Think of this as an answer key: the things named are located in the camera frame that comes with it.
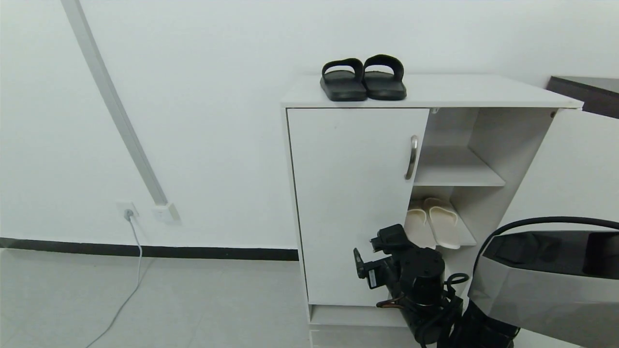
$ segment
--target electrical outlet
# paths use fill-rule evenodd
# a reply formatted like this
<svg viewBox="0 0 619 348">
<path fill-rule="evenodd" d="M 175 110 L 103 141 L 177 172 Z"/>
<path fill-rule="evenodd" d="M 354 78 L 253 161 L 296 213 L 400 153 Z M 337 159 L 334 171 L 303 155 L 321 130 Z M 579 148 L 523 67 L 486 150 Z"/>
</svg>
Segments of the electrical outlet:
<svg viewBox="0 0 619 348">
<path fill-rule="evenodd" d="M 179 219 L 174 203 L 168 203 L 164 206 L 155 206 L 152 212 L 155 216 L 155 220 L 159 222 L 174 222 Z"/>
<path fill-rule="evenodd" d="M 136 206 L 133 205 L 131 201 L 116 201 L 116 208 L 118 208 L 118 212 L 120 216 L 124 218 L 124 211 L 130 209 L 133 211 L 133 216 L 138 217 L 140 214 L 137 213 Z"/>
</svg>

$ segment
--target door handle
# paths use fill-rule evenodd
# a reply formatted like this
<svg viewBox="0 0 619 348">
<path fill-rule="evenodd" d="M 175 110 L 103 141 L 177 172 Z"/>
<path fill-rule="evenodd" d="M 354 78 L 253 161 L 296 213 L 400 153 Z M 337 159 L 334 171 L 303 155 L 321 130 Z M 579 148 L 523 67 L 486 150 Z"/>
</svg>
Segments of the door handle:
<svg viewBox="0 0 619 348">
<path fill-rule="evenodd" d="M 404 178 L 406 180 L 410 180 L 413 177 L 413 169 L 415 168 L 415 161 L 417 160 L 417 144 L 419 140 L 417 136 L 412 136 L 410 138 L 410 160 L 409 160 L 409 169 L 406 171 L 406 175 Z"/>
</svg>

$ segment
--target floor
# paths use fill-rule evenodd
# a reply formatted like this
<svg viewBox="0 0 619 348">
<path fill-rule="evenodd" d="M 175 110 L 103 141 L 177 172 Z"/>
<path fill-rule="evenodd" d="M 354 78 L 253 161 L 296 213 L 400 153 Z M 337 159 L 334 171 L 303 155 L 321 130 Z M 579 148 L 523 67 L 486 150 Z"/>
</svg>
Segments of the floor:
<svg viewBox="0 0 619 348">
<path fill-rule="evenodd" d="M 0 347 L 86 347 L 136 271 L 137 258 L 0 250 Z M 310 348 L 298 262 L 146 258 L 142 277 L 92 348 Z M 311 335 L 314 348 L 418 347 L 403 328 L 314 326 Z M 522 330 L 521 347 L 577 346 Z"/>
</svg>

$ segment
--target black slide sandal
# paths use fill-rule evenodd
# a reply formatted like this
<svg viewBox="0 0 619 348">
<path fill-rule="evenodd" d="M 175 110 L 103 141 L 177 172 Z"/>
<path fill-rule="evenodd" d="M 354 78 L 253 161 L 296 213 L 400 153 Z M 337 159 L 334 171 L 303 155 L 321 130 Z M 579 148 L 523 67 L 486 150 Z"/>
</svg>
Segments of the black slide sandal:
<svg viewBox="0 0 619 348">
<path fill-rule="evenodd" d="M 377 100 L 402 100 L 406 98 L 406 86 L 402 83 L 404 66 L 392 56 L 378 54 L 368 58 L 363 69 L 368 66 L 383 65 L 393 69 L 393 74 L 382 71 L 366 71 L 363 75 L 363 85 L 368 97 Z"/>
<path fill-rule="evenodd" d="M 348 70 L 327 71 L 334 66 L 350 66 L 355 73 Z M 357 58 L 328 62 L 322 67 L 320 86 L 327 97 L 334 102 L 360 102 L 368 98 L 363 86 L 363 63 Z"/>
</svg>

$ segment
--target cabinet top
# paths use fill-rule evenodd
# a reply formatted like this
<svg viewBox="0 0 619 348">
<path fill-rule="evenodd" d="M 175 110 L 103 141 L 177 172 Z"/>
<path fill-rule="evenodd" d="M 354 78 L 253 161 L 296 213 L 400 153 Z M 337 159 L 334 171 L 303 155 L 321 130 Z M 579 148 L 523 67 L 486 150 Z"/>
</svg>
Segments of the cabinet top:
<svg viewBox="0 0 619 348">
<path fill-rule="evenodd" d="M 301 76 L 282 99 L 285 108 L 581 108 L 583 102 L 497 75 L 405 75 L 407 98 L 332 102 L 320 76 Z"/>
</svg>

